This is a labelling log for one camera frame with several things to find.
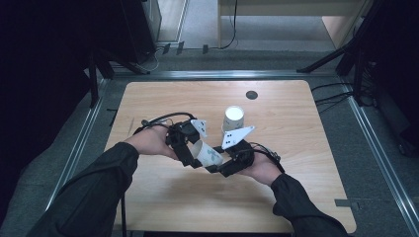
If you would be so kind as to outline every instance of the wooden tabletop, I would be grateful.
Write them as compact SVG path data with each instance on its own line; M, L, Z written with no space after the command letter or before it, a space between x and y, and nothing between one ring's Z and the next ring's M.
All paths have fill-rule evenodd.
M258 94L256 100L246 98L249 91ZM335 199L347 197L305 81L130 83L106 149L132 135L143 119L176 112L206 120L208 137L203 141L218 146L229 106L244 110L245 126L256 126L245 140L276 151L286 172L302 183L314 204L354 232L351 208L335 204ZM249 177L224 178L167 157L141 155L126 192L126 224L129 230L143 231L292 232L284 218L272 213L274 203L271 189ZM121 229L118 212L115 228Z

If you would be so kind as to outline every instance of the electronic device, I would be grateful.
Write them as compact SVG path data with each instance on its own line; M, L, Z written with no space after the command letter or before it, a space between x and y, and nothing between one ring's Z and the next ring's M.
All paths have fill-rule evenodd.
M164 123L169 120L170 117L174 116L188 116L189 119L169 125ZM198 140L200 140L201 136L207 137L207 122L205 120L197 119L189 113L173 113L155 118L151 121L143 120L142 127L139 127L134 134L155 125L165 126L168 128L166 144L172 147L175 154L185 167L191 166L192 168L197 169L203 166L203 164L192 155L188 147L188 143L191 142L195 144ZM214 147L213 149L218 153L226 152L231 159L219 166L207 166L206 169L210 173L220 173L224 177L228 177L251 166L255 159L255 153L262 153L274 162L278 169L284 173L285 170L280 163L281 157L276 152L271 151L261 144L247 142L244 140L244 137L254 129L255 126L248 126L227 131L224 134L221 146Z

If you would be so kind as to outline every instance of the black device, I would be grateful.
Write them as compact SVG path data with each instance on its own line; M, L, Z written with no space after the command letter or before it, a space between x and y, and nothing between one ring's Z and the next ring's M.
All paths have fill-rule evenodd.
M173 116L188 116L189 119L171 125L162 123L163 120ZM203 128L197 129L193 125L194 120L197 120L197 118L195 118L193 115L189 113L173 113L153 119L151 121L143 120L142 127L139 127L133 134L137 134L145 128L152 127L155 125L167 127L168 133L166 136L166 144L173 148L175 154L178 156L179 160L185 167L191 166L192 168L197 169L199 167L202 167L203 164L198 159L194 158L191 151L189 150L188 143L191 142L195 144L201 138L199 129L202 129L201 132L205 132L205 130ZM252 144L254 144L255 147L258 146L260 149L255 149L255 147L252 147ZM278 169L281 172L285 172L283 166L280 164L281 157L276 152L273 152L258 143L249 143L245 140L241 140L234 146L231 146L225 150L223 150L220 146L215 147L214 150L219 153L226 152L231 157L231 160L225 162L224 164L221 164L220 166L207 166L206 169L212 174L220 173L224 177L228 177L241 170L246 169L247 167L253 164L253 161L255 159L255 152L265 154L269 159L271 159L274 162L274 164L278 167Z

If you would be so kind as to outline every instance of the person's left hand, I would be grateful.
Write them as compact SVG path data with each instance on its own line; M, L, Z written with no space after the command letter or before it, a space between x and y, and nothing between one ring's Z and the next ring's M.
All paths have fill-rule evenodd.
M125 140L143 155L164 155L179 160L175 152L166 144L167 128L155 125Z

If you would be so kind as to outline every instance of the hand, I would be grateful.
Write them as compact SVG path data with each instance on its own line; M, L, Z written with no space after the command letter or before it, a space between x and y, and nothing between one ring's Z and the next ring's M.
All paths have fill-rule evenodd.
M175 152L166 145L167 127L155 125L125 140L142 155L164 155L179 160Z
M237 174L252 177L257 182L270 186L282 173L266 155L255 152L253 164Z

